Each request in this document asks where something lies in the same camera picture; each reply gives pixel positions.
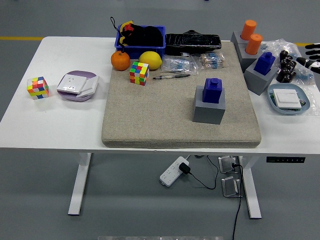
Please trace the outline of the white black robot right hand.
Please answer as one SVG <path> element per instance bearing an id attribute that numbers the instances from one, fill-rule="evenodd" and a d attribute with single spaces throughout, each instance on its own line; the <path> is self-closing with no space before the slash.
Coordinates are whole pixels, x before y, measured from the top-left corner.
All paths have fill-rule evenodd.
<path id="1" fill-rule="evenodd" d="M 296 61 L 314 73 L 320 73 L 320 43 L 307 44 L 305 54 L 308 58 L 297 57 Z"/>

